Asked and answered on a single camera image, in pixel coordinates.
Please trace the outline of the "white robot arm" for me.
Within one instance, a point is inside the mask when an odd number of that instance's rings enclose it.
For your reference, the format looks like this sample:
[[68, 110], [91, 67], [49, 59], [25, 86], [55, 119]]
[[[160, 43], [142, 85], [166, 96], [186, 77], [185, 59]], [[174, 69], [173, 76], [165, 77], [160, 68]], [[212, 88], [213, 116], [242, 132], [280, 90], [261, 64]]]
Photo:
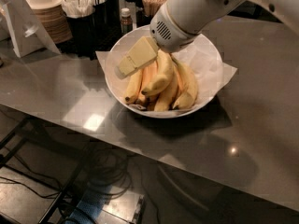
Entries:
[[246, 1], [267, 10], [299, 34], [299, 0], [167, 0], [150, 22], [150, 36], [163, 51], [180, 51], [205, 26]]

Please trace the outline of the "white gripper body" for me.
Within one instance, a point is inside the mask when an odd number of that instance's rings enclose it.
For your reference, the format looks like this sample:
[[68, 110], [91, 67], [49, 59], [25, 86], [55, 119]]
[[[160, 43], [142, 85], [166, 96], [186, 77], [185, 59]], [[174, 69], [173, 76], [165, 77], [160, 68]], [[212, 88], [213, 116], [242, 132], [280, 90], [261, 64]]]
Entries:
[[199, 36], [199, 8], [195, 2], [166, 2], [159, 8], [150, 22], [149, 31], [163, 51], [180, 51]]

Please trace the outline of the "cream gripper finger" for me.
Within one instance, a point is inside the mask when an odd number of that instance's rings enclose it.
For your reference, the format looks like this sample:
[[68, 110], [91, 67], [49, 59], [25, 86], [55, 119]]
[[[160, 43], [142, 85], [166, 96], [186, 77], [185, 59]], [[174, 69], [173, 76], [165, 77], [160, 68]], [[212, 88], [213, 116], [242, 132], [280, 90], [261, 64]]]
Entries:
[[126, 78], [151, 64], [157, 57], [159, 47], [150, 36], [139, 38], [117, 65], [119, 78]]

